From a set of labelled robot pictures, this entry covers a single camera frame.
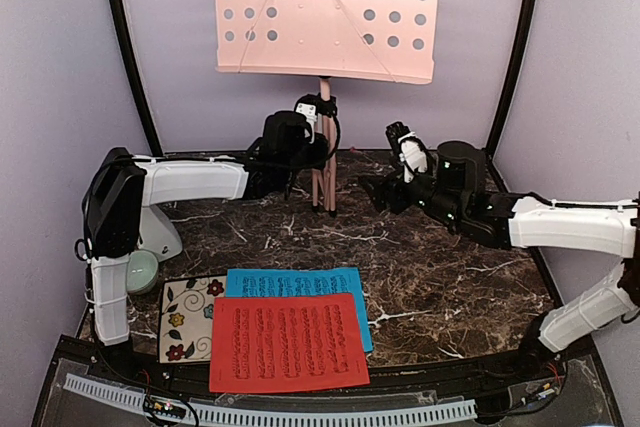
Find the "blue sheet music paper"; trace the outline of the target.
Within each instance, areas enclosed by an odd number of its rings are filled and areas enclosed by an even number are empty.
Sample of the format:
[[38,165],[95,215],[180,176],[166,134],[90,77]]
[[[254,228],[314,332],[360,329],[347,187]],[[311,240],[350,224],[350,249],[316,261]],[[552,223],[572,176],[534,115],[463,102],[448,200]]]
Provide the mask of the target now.
[[363,286],[356,267],[329,270],[230,269],[226,296],[305,297],[348,293],[353,296],[365,353],[374,350]]

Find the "pink music stand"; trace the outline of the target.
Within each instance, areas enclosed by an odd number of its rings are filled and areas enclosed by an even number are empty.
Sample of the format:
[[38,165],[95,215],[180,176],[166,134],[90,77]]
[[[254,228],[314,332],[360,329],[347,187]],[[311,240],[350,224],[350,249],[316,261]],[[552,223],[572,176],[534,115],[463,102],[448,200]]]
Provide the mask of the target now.
[[222,73],[315,76],[336,107],[332,154],[312,168],[315,207],[336,208],[341,126],[334,78],[425,85],[434,74],[438,0],[215,0]]

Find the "red sheet music paper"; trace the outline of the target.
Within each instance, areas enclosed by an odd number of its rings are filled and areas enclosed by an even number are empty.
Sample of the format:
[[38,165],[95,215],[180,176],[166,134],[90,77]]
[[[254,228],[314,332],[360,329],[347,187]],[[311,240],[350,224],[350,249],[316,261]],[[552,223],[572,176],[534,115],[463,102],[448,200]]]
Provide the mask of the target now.
[[210,392],[282,394],[369,383],[351,294],[215,302]]

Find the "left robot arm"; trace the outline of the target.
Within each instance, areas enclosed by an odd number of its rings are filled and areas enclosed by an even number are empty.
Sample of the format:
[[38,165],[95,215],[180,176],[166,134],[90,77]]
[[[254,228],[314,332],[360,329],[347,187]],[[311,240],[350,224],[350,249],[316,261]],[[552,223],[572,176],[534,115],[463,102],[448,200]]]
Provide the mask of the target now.
[[150,157],[111,149],[82,201],[94,329],[98,341],[109,346],[103,368],[120,383],[141,374],[140,359],[119,345],[130,337],[127,269],[138,250],[156,263],[181,253],[181,239],[163,204],[286,193],[299,172],[323,168],[332,152],[326,136],[293,110],[268,116],[262,136],[238,155]]

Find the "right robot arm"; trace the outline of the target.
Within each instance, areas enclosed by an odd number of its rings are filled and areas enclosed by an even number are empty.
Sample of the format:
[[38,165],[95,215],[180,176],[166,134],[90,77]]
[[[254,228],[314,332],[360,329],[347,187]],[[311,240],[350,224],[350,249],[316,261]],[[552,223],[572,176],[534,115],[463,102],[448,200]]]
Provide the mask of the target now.
[[399,214],[414,206],[450,233],[489,248],[557,247],[620,258],[593,287],[531,322],[510,360],[517,379],[534,379],[549,358],[639,309],[638,201],[584,204],[489,192],[484,152],[463,141],[444,142],[430,154],[419,139],[405,135],[392,152],[394,172],[359,179],[378,211]]

